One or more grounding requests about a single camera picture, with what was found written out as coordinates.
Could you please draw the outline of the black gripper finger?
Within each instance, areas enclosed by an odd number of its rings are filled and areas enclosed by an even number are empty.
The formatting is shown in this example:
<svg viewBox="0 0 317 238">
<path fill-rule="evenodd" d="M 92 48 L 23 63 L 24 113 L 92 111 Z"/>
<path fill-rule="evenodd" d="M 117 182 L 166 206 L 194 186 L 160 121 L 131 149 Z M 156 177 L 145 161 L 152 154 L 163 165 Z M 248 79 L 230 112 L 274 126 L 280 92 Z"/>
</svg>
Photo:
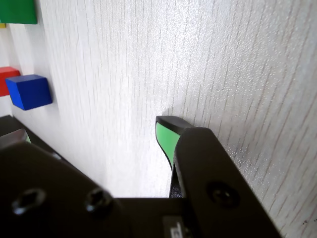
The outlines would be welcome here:
<svg viewBox="0 0 317 238">
<path fill-rule="evenodd" d="M 3 238 L 127 238 L 112 196 L 20 129 L 0 138 L 0 235 Z"/>
</svg>

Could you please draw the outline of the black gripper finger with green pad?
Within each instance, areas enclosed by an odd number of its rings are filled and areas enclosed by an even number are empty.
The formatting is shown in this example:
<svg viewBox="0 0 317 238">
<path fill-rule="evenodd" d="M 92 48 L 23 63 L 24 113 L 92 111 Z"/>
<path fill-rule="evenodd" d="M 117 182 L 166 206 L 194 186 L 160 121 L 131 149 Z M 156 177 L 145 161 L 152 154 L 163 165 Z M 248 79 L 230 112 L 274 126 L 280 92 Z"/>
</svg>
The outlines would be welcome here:
<svg viewBox="0 0 317 238">
<path fill-rule="evenodd" d="M 156 139 L 173 155 L 173 173 L 201 238 L 277 238 L 277 228 L 215 134 L 175 116 L 157 116 Z"/>
</svg>

